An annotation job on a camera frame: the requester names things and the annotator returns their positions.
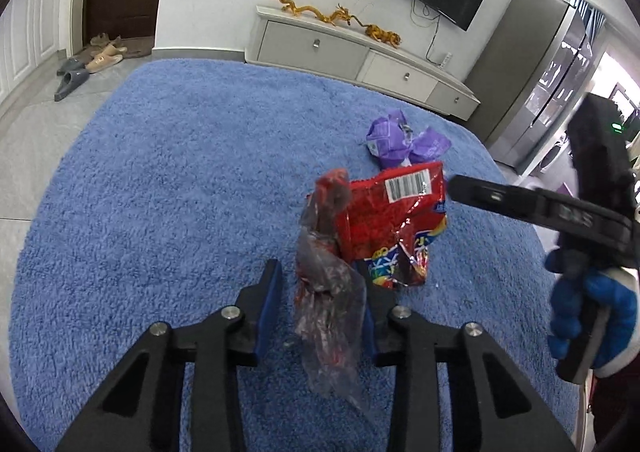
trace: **baseboard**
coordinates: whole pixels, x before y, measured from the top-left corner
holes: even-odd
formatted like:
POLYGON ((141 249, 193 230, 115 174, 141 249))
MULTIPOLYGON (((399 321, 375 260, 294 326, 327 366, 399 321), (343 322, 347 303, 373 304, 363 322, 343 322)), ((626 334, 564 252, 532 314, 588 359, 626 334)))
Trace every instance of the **baseboard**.
POLYGON ((204 47, 154 47, 151 50, 153 60, 164 58, 209 58, 211 60, 229 60, 244 62, 244 50, 204 48, 204 47))
POLYGON ((56 51, 22 80, 0 103, 0 137, 2 137, 18 114, 49 82, 49 78, 66 58, 66 51, 56 51))

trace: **gray slipper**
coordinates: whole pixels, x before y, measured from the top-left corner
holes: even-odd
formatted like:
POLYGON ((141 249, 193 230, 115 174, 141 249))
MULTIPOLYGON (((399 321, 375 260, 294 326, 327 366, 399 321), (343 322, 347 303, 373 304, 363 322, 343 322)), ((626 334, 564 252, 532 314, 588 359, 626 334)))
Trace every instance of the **gray slipper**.
POLYGON ((60 69, 58 69, 58 72, 56 72, 56 76, 62 76, 63 74, 65 74, 65 72, 69 72, 70 70, 82 69, 83 67, 84 64, 77 58, 67 58, 60 66, 60 69))
POLYGON ((82 85, 86 80, 89 79, 89 71, 84 69, 78 70, 70 70, 66 72, 62 77, 62 81, 60 82, 60 86, 56 93, 53 95, 54 101, 60 101, 61 99, 66 98, 71 92, 76 90, 80 85, 82 85))

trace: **gloved hand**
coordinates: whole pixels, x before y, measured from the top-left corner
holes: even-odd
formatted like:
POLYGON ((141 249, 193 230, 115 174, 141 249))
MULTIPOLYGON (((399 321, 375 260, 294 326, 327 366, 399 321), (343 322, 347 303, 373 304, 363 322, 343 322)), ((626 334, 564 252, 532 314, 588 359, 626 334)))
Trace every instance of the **gloved hand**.
MULTIPOLYGON (((545 267, 562 273, 559 250, 546 258, 545 267)), ((596 376, 605 378, 624 369, 640 352, 640 291, 638 278, 622 268, 588 272, 583 280, 561 278, 551 294, 553 316, 548 345, 551 355, 560 360, 567 355, 571 339, 582 328, 578 319, 583 295, 611 307, 602 345, 593 362, 596 376)))

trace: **stainless steel fridge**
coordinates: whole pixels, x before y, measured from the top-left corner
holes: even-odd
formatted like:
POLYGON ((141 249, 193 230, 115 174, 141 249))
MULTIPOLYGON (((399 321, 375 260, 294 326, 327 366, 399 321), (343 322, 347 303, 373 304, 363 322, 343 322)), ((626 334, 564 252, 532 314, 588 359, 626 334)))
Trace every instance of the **stainless steel fridge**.
POLYGON ((481 104, 466 122, 499 162, 516 167, 588 75, 582 18, 563 0, 511 0, 465 80, 481 104))
POLYGON ((534 149, 584 82, 591 57, 582 18, 576 13, 560 48, 530 95, 502 135, 489 146, 489 154, 496 161, 515 167, 534 149))

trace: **drawer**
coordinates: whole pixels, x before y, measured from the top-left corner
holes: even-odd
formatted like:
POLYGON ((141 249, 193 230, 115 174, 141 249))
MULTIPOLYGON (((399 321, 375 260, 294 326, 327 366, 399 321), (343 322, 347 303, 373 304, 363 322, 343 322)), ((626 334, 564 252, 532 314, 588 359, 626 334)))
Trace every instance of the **drawer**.
POLYGON ((362 82, 424 102, 438 83, 415 67, 372 51, 362 82))
POLYGON ((268 22, 258 61, 355 80, 369 48, 311 29, 268 22))
POLYGON ((441 111, 443 114, 451 114, 460 119, 467 120, 478 106, 478 102, 465 96, 455 88, 438 82, 433 92, 429 95, 426 104, 441 111))

